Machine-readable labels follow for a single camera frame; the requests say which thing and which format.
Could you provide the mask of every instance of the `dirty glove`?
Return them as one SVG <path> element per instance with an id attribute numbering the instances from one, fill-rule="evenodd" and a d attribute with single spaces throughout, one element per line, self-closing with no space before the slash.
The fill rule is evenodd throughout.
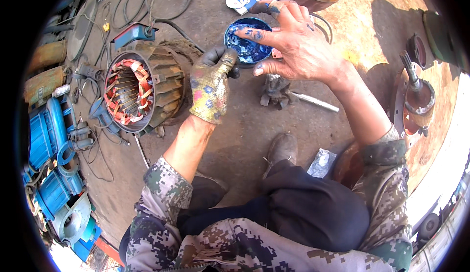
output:
<path id="1" fill-rule="evenodd" d="M 238 78 L 234 49 L 216 46 L 205 52 L 191 68 L 190 82 L 193 106 L 189 112 L 212 124 L 222 124 L 227 111 L 228 79 Z"/>

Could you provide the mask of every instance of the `dark pants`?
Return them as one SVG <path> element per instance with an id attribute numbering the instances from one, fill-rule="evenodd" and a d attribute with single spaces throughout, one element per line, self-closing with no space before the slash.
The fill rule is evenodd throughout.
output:
<path id="1" fill-rule="evenodd" d="M 364 201 L 338 182 L 311 177 L 300 166 L 280 161 L 261 182 L 262 195 L 242 206 L 210 209 L 223 198 L 214 181 L 196 176 L 187 210 L 181 210 L 177 227 L 181 238 L 198 235 L 215 222 L 248 218 L 300 244 L 331 252 L 358 248 L 369 226 Z M 127 229 L 119 245 L 125 262 Z"/>

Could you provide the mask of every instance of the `camouflage sleeve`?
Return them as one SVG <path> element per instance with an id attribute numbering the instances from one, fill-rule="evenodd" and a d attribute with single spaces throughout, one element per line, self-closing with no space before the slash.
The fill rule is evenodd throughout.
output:
<path id="1" fill-rule="evenodd" d="M 145 186 L 131 223 L 126 270 L 168 268 L 178 255 L 181 237 L 176 229 L 180 209 L 187 209 L 193 187 L 163 157 L 144 175 Z"/>
<path id="2" fill-rule="evenodd" d="M 352 189 L 364 199 L 371 215 L 359 250 L 383 258 L 397 271 L 408 270 L 413 254 L 405 152 L 405 141 L 392 126 L 375 144 L 361 150 L 364 174 Z"/>

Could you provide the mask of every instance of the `forearm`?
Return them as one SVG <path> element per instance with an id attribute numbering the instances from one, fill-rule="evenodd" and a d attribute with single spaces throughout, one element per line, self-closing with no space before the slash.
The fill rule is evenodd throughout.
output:
<path id="1" fill-rule="evenodd" d="M 336 77 L 327 83 L 344 107 L 349 125 L 360 145 L 370 145 L 386 134 L 392 124 L 353 64 L 344 61 Z"/>
<path id="2" fill-rule="evenodd" d="M 189 115 L 179 128 L 172 145 L 163 154 L 165 160 L 189 183 L 193 181 L 214 128 L 214 124 Z"/>

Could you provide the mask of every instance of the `hand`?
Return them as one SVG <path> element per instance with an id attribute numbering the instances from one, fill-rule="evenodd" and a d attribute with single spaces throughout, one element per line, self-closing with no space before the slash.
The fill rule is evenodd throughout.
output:
<path id="1" fill-rule="evenodd" d="M 318 80 L 326 84 L 337 77 L 346 60 L 338 57 L 320 31 L 314 30 L 308 9 L 293 0 L 261 0 L 250 13 L 271 14 L 281 25 L 275 32 L 235 27 L 235 35 L 272 46 L 283 60 L 258 63 L 253 74 L 279 74 L 291 80 Z"/>
<path id="2" fill-rule="evenodd" d="M 238 54 L 223 45 L 205 52 L 191 68 L 193 106 L 189 112 L 212 124 L 222 124 L 227 111 L 228 79 L 238 78 Z"/>

